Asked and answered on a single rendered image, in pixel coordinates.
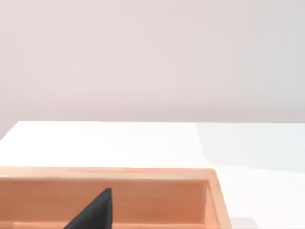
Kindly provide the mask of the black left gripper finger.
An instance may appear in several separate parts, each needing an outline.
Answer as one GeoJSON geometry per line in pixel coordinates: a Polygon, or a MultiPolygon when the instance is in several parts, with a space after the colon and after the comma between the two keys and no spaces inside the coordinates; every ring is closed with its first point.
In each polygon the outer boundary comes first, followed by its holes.
{"type": "Polygon", "coordinates": [[[101,192],[63,229],[112,229],[112,189],[101,192]]]}

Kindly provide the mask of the shallow salmon-coloured box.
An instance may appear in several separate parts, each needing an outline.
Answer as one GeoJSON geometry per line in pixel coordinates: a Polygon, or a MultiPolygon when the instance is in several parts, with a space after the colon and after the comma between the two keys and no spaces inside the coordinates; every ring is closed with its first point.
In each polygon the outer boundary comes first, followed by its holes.
{"type": "Polygon", "coordinates": [[[63,229],[106,188],[112,229],[232,229],[211,168],[0,167],[0,229],[63,229]]]}

